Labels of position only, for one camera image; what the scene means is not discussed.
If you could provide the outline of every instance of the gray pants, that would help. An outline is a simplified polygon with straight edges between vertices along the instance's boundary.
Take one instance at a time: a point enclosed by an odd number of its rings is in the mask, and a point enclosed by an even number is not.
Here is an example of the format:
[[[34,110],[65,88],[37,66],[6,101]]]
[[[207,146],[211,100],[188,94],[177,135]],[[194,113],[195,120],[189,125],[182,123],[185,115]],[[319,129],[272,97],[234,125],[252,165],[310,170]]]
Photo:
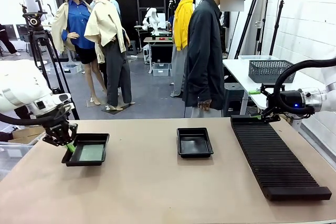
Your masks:
[[[179,96],[182,90],[185,59],[188,53],[188,46],[178,51],[176,45],[173,45],[172,71],[174,81],[173,96]]]
[[[222,111],[210,109],[209,111],[203,111],[200,108],[193,107],[191,112],[191,118],[221,118]]]
[[[103,47],[107,72],[107,104],[118,106],[118,85],[120,84],[124,103],[132,101],[131,72],[126,53],[120,52],[118,40]]]

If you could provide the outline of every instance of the tripod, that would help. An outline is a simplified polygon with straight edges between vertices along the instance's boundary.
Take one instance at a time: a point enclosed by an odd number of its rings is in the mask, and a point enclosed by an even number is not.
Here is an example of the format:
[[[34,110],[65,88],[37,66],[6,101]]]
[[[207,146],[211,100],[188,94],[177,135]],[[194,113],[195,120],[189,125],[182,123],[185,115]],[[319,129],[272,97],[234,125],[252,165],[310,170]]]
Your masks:
[[[38,3],[38,5],[40,7],[40,11],[38,11],[37,13],[27,13],[26,12],[26,7],[23,6],[23,13],[24,13],[23,17],[26,19],[27,27],[29,29],[29,32],[28,32],[29,34],[24,36],[24,40],[25,40],[25,42],[28,42],[30,44],[30,47],[32,49],[33,59],[34,59],[34,62],[35,62],[35,65],[36,65],[37,68],[38,68],[37,62],[38,61],[40,62],[42,74],[43,74],[44,78],[46,79],[47,84],[48,84],[49,88],[52,90],[52,92],[54,94],[65,93],[64,86],[63,86],[63,83],[61,81],[60,75],[58,73],[57,65],[55,63],[55,59],[54,59],[54,57],[55,57],[57,62],[58,62],[58,65],[59,65],[59,68],[60,68],[60,71],[61,71],[61,74],[62,74],[62,78],[63,78],[63,81],[64,81],[65,86],[67,88],[67,91],[68,91],[68,93],[71,93],[70,89],[69,89],[67,79],[65,77],[65,74],[64,74],[64,71],[63,71],[63,68],[62,68],[62,65],[61,65],[59,57],[58,57],[58,52],[57,52],[56,47],[54,45],[53,37],[51,36],[50,31],[44,30],[44,28],[41,24],[42,15],[47,14],[47,13],[42,11],[42,6],[41,6],[40,1],[36,0],[36,2]],[[50,58],[51,58],[52,65],[55,68],[55,73],[56,73],[56,78],[57,78],[57,81],[58,81],[59,88],[51,88],[51,86],[50,86],[50,81],[49,81],[49,78],[48,78],[46,68],[43,64],[42,54],[41,54],[41,51],[39,49],[38,43],[40,43],[42,46],[47,47],[47,50],[48,50]],[[74,109],[72,109],[72,113],[74,115],[75,120],[79,120],[79,115],[78,115],[76,106],[75,106]]]

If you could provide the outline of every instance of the slotted rack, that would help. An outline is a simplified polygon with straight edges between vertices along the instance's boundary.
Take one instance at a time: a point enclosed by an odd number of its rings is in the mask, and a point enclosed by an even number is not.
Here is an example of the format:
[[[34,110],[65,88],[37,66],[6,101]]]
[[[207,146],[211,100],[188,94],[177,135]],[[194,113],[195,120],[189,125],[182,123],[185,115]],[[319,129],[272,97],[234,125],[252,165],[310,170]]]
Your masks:
[[[329,200],[273,127],[257,118],[232,116],[231,125],[264,196],[279,200]]]

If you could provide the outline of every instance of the gray floor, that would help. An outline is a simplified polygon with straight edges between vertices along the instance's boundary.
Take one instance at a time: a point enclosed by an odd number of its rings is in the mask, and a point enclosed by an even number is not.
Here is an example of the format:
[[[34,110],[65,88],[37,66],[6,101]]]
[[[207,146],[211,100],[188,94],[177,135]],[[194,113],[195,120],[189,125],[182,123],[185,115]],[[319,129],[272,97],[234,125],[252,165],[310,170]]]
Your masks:
[[[18,57],[4,53],[4,57],[0,59],[32,59],[25,52],[21,52],[21,54]],[[130,69],[132,96],[136,104],[116,115],[101,111],[104,108],[103,105],[88,108],[87,101],[90,99],[90,91],[85,80],[85,75],[80,73],[66,75],[70,92],[81,120],[183,118],[184,102],[179,98],[170,97],[173,89],[172,86],[169,86],[169,83],[172,81],[171,77],[154,77],[153,74],[148,74],[149,65],[145,65],[142,58],[133,58],[130,62]],[[56,75],[50,74],[48,76],[51,86],[57,87]],[[94,76],[93,80],[97,96],[104,97],[102,88]],[[187,110],[186,117],[190,116],[190,114],[190,110]],[[13,112],[8,112],[8,115],[15,116]],[[5,127],[6,125],[0,122],[0,130]]]

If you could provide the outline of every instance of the black skirt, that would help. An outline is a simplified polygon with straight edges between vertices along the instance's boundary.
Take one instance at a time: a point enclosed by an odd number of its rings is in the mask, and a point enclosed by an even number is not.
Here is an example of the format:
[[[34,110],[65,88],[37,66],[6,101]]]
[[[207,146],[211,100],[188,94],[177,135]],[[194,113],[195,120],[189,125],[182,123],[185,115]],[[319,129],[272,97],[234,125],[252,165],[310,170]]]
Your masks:
[[[83,49],[75,45],[75,49],[82,64],[90,64],[97,59],[96,50],[94,48]]]

